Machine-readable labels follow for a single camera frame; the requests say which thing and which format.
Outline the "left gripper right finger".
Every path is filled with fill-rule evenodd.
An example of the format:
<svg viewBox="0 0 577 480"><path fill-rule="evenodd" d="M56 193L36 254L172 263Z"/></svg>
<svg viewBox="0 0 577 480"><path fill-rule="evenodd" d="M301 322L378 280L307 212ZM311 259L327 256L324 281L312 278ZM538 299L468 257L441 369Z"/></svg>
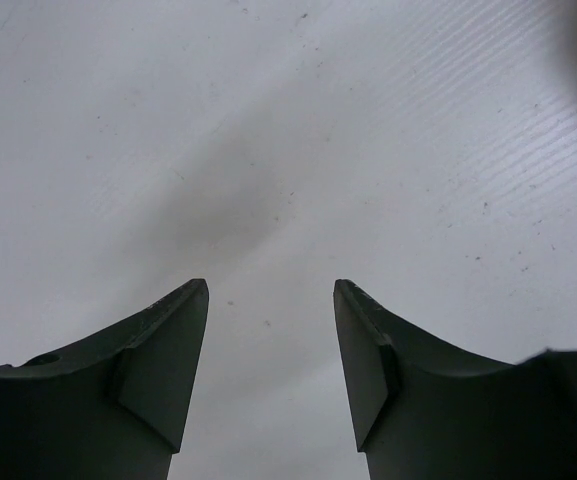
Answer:
<svg viewBox="0 0 577 480"><path fill-rule="evenodd" d="M354 282L334 311L358 450L373 479L577 479L577 351L518 364L444 341Z"/></svg>

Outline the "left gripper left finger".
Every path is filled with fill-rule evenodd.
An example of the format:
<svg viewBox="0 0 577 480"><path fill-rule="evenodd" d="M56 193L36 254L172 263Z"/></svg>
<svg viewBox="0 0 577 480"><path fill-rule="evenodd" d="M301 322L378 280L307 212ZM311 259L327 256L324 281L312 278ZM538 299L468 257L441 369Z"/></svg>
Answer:
<svg viewBox="0 0 577 480"><path fill-rule="evenodd" d="M164 479L180 451L207 283L20 366L0 366L0 479Z"/></svg>

